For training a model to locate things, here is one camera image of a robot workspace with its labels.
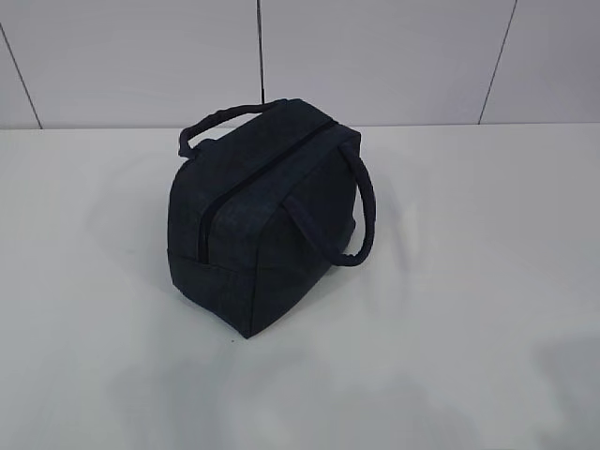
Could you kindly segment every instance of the insulated bag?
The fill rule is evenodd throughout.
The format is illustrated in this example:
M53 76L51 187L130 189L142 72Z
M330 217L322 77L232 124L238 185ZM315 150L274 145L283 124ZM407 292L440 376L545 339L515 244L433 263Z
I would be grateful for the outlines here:
M220 139L189 140L246 113ZM187 158L171 188L168 258L174 286L249 338L293 307L333 264L356 266L375 234L375 194L360 133L300 99L218 111L185 128ZM365 237L354 230L358 187Z

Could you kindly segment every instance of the bag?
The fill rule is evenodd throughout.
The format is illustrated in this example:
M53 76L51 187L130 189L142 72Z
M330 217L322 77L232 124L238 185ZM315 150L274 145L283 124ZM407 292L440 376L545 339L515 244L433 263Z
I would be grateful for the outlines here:
M190 148L190 139L246 113L261 115ZM172 282L245 338L285 314L331 264L355 266L369 254L375 195L360 133L306 102L218 111L185 128L179 146L188 161L169 200ZM345 255L356 185L366 235L356 255Z

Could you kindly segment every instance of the white surface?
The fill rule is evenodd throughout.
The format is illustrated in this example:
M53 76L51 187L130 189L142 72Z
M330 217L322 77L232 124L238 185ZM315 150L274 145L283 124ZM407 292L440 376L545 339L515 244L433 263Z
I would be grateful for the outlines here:
M354 125L479 120L513 0L262 0L266 94Z
M0 128L37 128L36 117L0 34Z
M45 128L187 126L260 101L248 0L2 0Z
M0 448L600 448L600 126L362 131L373 254L248 341L170 283L176 130L0 133Z
M518 2L486 123L600 122L600 2Z

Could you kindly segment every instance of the dark navy bag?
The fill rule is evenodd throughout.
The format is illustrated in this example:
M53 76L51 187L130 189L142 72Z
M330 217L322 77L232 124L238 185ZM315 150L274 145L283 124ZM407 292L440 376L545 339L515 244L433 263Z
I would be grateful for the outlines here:
M218 140L189 140L260 113ZM249 338L295 305L333 265L355 266L375 233L375 195L360 133L300 99L218 111L185 128L188 158L172 183L168 256L173 284ZM354 230L358 186L366 233Z

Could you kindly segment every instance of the lunch bag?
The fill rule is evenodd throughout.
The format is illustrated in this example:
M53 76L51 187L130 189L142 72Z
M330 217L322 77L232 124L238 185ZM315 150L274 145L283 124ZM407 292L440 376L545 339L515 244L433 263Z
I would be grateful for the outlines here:
M246 113L217 140L189 140ZM375 194L360 133L300 99L218 111L185 128L187 158L171 188L168 258L174 286L249 338L293 307L333 264L356 266L375 234ZM358 186L365 237L354 230Z

